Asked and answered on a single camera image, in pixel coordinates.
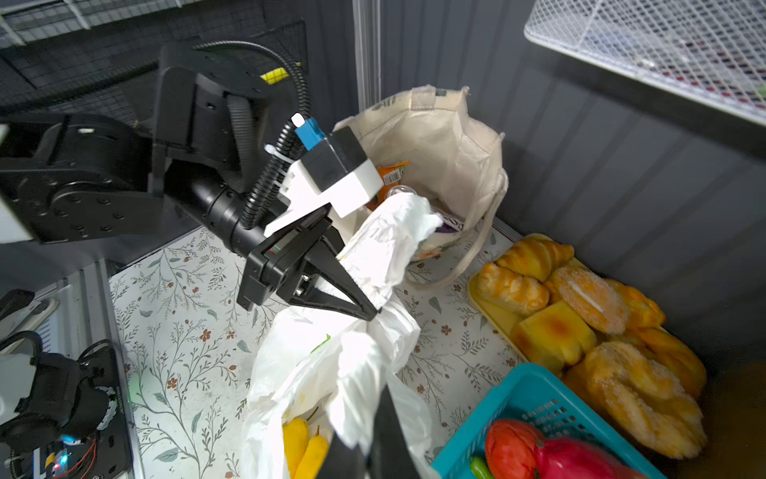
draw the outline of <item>orange package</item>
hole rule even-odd
[[[378,198],[370,201],[367,204],[367,208],[374,211],[385,200],[386,194],[391,191],[392,188],[401,184],[402,172],[401,170],[409,165],[410,162],[401,162],[391,166],[379,166],[378,174],[383,180],[383,188],[378,192]]]

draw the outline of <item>barcode label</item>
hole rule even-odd
[[[392,183],[396,183],[401,179],[401,170],[396,168],[394,171],[383,176],[383,184],[388,186]]]

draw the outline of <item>red wire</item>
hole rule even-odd
[[[93,440],[93,443],[90,445],[90,447],[88,448],[88,450],[87,450],[87,451],[85,451],[85,455],[84,455],[82,458],[80,458],[80,460],[77,462],[77,464],[75,464],[74,466],[72,466],[72,467],[69,469],[69,471],[67,471],[67,472],[64,472],[64,473],[62,474],[62,476],[66,476],[66,475],[67,475],[67,474],[69,474],[70,472],[74,472],[74,471],[76,471],[76,470],[77,470],[77,468],[80,466],[80,464],[82,464],[82,463],[83,463],[83,461],[85,461],[85,458],[87,458],[87,457],[88,457],[88,454],[90,454],[90,452],[93,450],[93,448],[94,448],[95,446],[96,446],[96,439],[94,439],[94,440]]]
[[[96,445],[96,444],[97,444],[97,439],[93,440],[93,445]],[[90,470],[93,468],[93,464],[96,463],[96,452],[97,451],[98,451],[98,446],[96,446],[93,449],[93,459],[90,460],[90,466],[88,466],[88,469],[86,469],[85,472],[83,473],[83,475],[80,476],[80,479],[84,479],[85,476],[87,476],[88,473],[90,472]]]

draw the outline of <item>green pepper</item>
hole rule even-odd
[[[470,462],[471,472],[476,476],[476,479],[495,479],[495,476],[489,472],[489,468],[486,466],[486,462],[479,456],[473,456]]]

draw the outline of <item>white wire basket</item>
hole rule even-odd
[[[537,0],[524,34],[766,126],[766,0]]]

